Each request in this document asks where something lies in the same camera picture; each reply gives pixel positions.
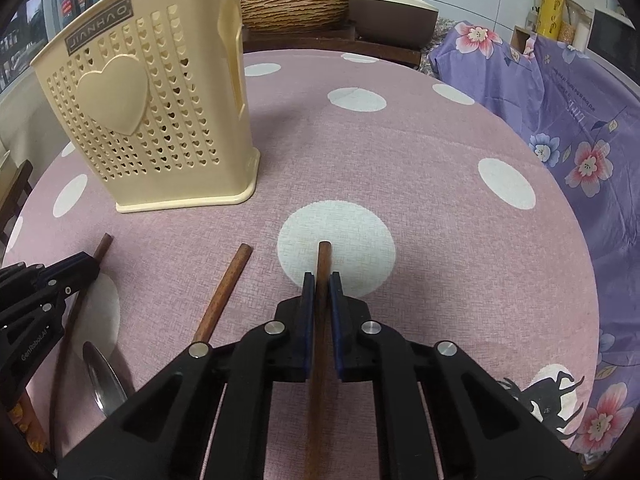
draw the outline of cream plastic utensil holder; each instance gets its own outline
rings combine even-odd
[[[241,27],[239,0],[101,0],[35,57],[53,111],[118,211],[252,195],[260,153]]]

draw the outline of white circle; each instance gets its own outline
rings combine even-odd
[[[21,216],[18,216],[17,220],[15,221],[14,224],[14,230],[11,231],[11,236],[9,236],[9,241],[6,243],[6,251],[5,252],[9,252],[11,249],[14,248],[15,245],[15,241],[18,239],[18,235],[20,234],[20,231],[22,230],[22,222],[23,222],[23,218]]]
[[[394,240],[374,213],[343,200],[313,202],[287,218],[278,234],[280,265],[297,285],[305,272],[316,273],[318,244],[324,240],[332,244],[332,270],[340,272],[348,296],[376,290],[394,268]]]
[[[377,112],[386,107],[382,96],[364,88],[338,88],[327,97],[332,104],[353,112]]]
[[[113,280],[103,274],[89,287],[76,321],[71,345],[82,359],[82,345],[91,341],[107,359],[116,347],[120,331],[120,298]]]
[[[497,158],[483,158],[478,173],[488,188],[507,204],[518,209],[533,209],[536,194],[522,174]]]
[[[76,176],[71,182],[63,187],[53,205],[53,216],[60,218],[76,204],[78,199],[82,196],[82,192],[86,186],[86,181],[87,177],[83,173]]]
[[[447,98],[449,101],[453,101],[461,105],[472,105],[475,103],[471,97],[462,93],[457,88],[453,88],[453,86],[445,85],[444,83],[436,83],[432,88],[437,94]]]
[[[76,150],[76,147],[74,146],[74,144],[72,142],[68,143],[68,145],[65,146],[65,149],[62,150],[62,153],[60,153],[60,155],[62,156],[67,156],[70,155],[71,153],[73,153]]]
[[[562,380],[560,381],[560,384],[559,384],[559,389],[564,390],[565,388],[572,386],[572,384],[576,383],[575,381],[576,377],[565,366],[562,366],[559,364],[551,364],[542,368],[542,370],[540,370],[536,374],[536,376],[533,378],[533,380],[530,382],[529,386],[531,386],[533,383],[537,383],[538,381],[541,381],[546,378],[552,378],[554,381],[557,381],[558,372],[564,372],[565,374],[569,374],[571,375],[571,377],[574,378],[574,381],[572,381],[568,377],[562,377]],[[560,417],[564,418],[564,420],[567,420],[570,416],[572,416],[574,414],[575,405],[577,403],[578,403],[578,394],[575,392],[575,390],[572,392],[567,392],[562,397],[560,397],[560,406],[561,406],[560,413],[559,413]],[[536,403],[534,403],[533,415],[537,418],[537,420],[542,422],[542,413],[540,412],[540,407]],[[562,431],[563,433],[568,432],[567,428],[564,428],[564,430],[560,430],[560,431]]]
[[[282,67],[277,63],[258,63],[255,65],[249,65],[244,67],[244,75],[247,77],[254,77],[257,75],[267,75],[277,72]]]
[[[377,57],[363,56],[362,54],[352,54],[351,52],[345,52],[340,57],[354,63],[375,63],[376,61],[378,61]]]

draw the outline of pink flower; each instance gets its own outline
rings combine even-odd
[[[578,436],[571,449],[578,453],[608,451],[613,440],[622,434],[634,414],[632,407],[622,408],[626,399],[626,384],[612,384],[602,394],[596,409],[587,408]]]
[[[533,61],[534,59],[536,59],[535,54],[533,54],[533,46],[535,44],[536,44],[536,37],[530,36],[529,39],[527,40],[527,43],[525,43],[522,57],[528,59],[529,61]]]
[[[460,34],[456,40],[456,49],[462,54],[468,54],[479,48],[480,52],[489,59],[494,53],[494,43],[502,44],[500,36],[488,28],[460,22],[456,25],[456,31]]]
[[[564,181],[569,187],[580,184],[589,198],[596,195],[600,192],[600,181],[607,180],[613,173],[613,164],[607,159],[609,150],[609,143],[602,139],[593,148],[588,142],[578,144],[578,149],[575,150],[575,168]]]

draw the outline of metal pin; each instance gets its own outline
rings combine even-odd
[[[440,341],[437,348],[438,352],[447,357],[451,357],[458,351],[458,347],[451,341]]]
[[[360,327],[365,334],[375,335],[382,330],[380,323],[377,321],[365,321]]]
[[[209,345],[206,343],[194,343],[189,347],[189,355],[196,359],[204,357],[209,353]]]
[[[281,321],[270,321],[264,326],[264,331],[270,335],[277,335],[284,332],[284,323]]]

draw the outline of yellow roll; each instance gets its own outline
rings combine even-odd
[[[552,40],[558,39],[564,0],[542,0],[536,32]]]

